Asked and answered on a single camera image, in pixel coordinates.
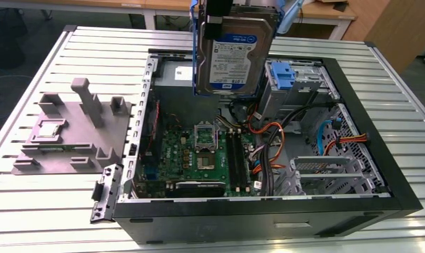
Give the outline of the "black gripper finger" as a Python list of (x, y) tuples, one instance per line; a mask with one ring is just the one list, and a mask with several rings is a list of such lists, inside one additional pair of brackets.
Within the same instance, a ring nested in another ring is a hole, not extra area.
[(225, 17), (231, 11), (230, 0), (211, 0), (203, 3), (203, 37), (213, 40), (221, 37)]

